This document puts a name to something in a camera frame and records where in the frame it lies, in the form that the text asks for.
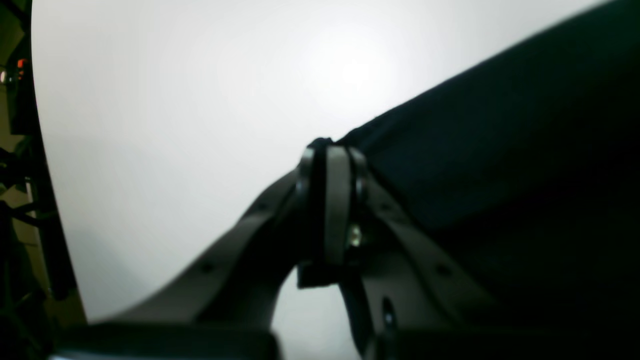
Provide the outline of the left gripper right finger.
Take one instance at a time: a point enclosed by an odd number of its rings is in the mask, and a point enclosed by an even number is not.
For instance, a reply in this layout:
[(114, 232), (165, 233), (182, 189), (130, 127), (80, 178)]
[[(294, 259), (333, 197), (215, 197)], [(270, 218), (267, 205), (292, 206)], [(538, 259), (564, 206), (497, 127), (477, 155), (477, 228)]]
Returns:
[(325, 265), (365, 360), (635, 360), (638, 326), (528, 326), (424, 233), (354, 148), (325, 151)]

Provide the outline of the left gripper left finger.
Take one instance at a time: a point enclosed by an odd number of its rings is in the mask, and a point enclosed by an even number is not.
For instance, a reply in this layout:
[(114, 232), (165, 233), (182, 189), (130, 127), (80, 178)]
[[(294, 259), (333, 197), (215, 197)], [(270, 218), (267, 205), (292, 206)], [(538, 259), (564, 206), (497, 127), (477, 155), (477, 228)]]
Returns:
[(280, 360), (270, 331), (291, 269), (318, 149), (270, 185), (238, 223), (162, 289), (108, 322), (71, 331), (52, 360)]

